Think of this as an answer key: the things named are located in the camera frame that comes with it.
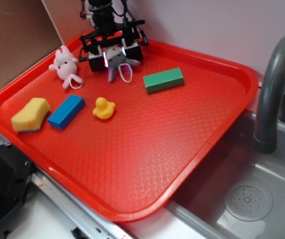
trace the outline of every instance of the faucet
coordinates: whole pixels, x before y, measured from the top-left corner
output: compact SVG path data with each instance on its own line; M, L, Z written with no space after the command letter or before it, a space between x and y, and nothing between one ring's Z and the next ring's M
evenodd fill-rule
M278 120L285 123L285 37L273 51L261 87L254 132L257 152L276 150Z

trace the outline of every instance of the brown cardboard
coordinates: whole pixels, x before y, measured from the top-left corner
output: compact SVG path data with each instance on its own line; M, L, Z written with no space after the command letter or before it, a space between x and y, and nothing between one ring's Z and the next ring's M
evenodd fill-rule
M79 12L82 10L80 0L42 1L63 43L92 28L89 21L80 18Z
M41 0L1 0L0 89L61 44Z

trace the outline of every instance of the sink basin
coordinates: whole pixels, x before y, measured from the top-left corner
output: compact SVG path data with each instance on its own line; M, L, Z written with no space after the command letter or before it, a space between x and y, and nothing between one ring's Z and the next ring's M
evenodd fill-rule
M254 122L245 111L172 198L219 238L285 238L285 124L264 155L254 150Z

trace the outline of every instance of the sink drain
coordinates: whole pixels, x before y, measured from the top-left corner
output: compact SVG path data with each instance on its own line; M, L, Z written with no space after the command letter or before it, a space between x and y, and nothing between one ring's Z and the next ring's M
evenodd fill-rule
M264 218L271 211L270 191L255 181L240 181L225 192L224 204L235 218L252 222Z

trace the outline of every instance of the green block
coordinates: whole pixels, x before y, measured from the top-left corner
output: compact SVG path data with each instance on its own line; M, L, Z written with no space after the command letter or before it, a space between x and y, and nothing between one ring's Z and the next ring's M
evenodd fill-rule
M144 76L143 81L147 92L152 93L183 85L183 76L180 68L175 68L149 76Z

